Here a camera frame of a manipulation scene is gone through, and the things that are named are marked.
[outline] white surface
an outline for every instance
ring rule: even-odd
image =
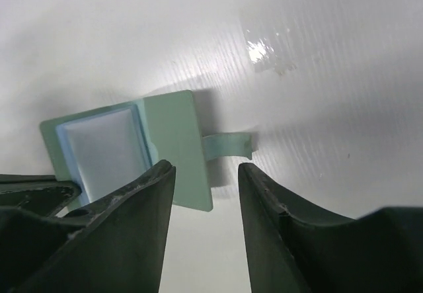
[[[4,173],[52,173],[42,120],[208,89],[205,133],[257,132],[253,161],[309,200],[423,204],[423,0],[0,2]],[[213,212],[173,208],[162,293],[249,291],[240,161],[212,163]]]
[[[129,108],[61,127],[66,138],[65,145],[61,142],[62,150],[69,150],[65,158],[69,170],[71,166],[74,170],[70,170],[72,180],[83,188],[86,193],[83,200],[88,203],[129,184],[150,168],[142,155],[141,137]]]

